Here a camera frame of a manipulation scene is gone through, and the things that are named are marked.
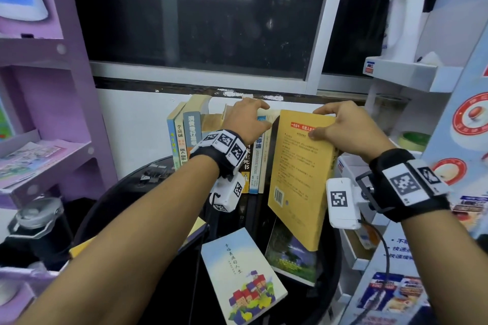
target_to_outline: red circular logo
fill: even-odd
[[[452,185],[464,177],[467,165],[462,159],[446,158],[438,161],[432,168],[447,185]]]
[[[488,131],[487,120],[482,121],[479,126],[476,127],[476,121],[480,120],[483,116],[488,116],[488,109],[482,105],[475,105],[482,101],[488,101],[488,93],[474,95],[461,104],[452,118],[452,126],[456,132],[462,135],[473,136]],[[465,121],[471,121],[470,126],[468,126]]]

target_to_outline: colorful village illustration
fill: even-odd
[[[232,307],[229,320],[237,325],[248,322],[276,301],[271,279],[266,281],[265,276],[255,270],[247,276],[252,281],[242,285],[241,289],[236,290],[229,298]]]

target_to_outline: black wrist strap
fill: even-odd
[[[242,141],[242,138],[237,133],[235,133],[234,131],[230,131],[230,130],[226,130],[226,131],[235,135],[239,140]],[[218,151],[213,146],[199,147],[197,150],[195,150],[194,152],[192,152],[190,154],[189,159],[192,159],[194,156],[197,156],[197,155],[207,155],[210,158],[212,158],[216,162],[217,166],[219,167],[219,170],[220,170],[219,177],[223,177],[223,178],[227,179],[230,176],[234,175],[234,168],[235,167],[226,158],[225,153]]]
[[[370,177],[374,187],[374,198],[377,204],[385,209],[385,216],[394,222],[401,222],[407,218],[436,210],[449,210],[450,204],[445,195],[430,196],[429,199],[406,206],[398,197],[383,171],[401,163],[406,163],[415,157],[405,149],[390,149],[369,163],[373,173]]]

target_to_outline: white window frame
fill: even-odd
[[[367,92],[367,78],[323,75],[322,69],[340,0],[323,0],[310,64],[305,80],[242,75],[218,71],[155,67],[91,61],[94,76],[165,83],[228,87],[292,94],[317,94],[317,90]]]

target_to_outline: person's right arm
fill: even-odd
[[[367,163],[393,143],[368,113],[352,101],[314,111],[337,116],[329,127],[310,132]],[[443,325],[488,323],[488,255],[450,211],[429,212],[401,222],[415,265],[435,314]]]

